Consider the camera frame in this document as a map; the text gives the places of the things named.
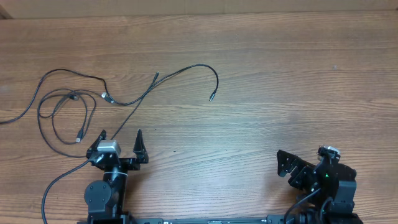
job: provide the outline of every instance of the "cable connector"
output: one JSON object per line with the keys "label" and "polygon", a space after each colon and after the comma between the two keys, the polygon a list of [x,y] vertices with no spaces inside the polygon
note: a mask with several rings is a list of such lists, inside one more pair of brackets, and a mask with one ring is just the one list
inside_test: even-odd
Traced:
{"label": "cable connector", "polygon": [[101,97],[104,98],[104,100],[107,101],[108,103],[114,103],[114,101],[108,96],[106,92],[103,92]]}
{"label": "cable connector", "polygon": [[82,138],[83,138],[83,128],[81,128],[80,131],[77,133],[76,142],[79,143]]}
{"label": "cable connector", "polygon": [[214,91],[209,98],[209,101],[212,101],[214,99],[214,97],[216,96],[216,91]]}
{"label": "cable connector", "polygon": [[76,95],[70,95],[70,96],[69,96],[69,99],[78,101],[78,100],[79,100],[79,97],[77,97]]}

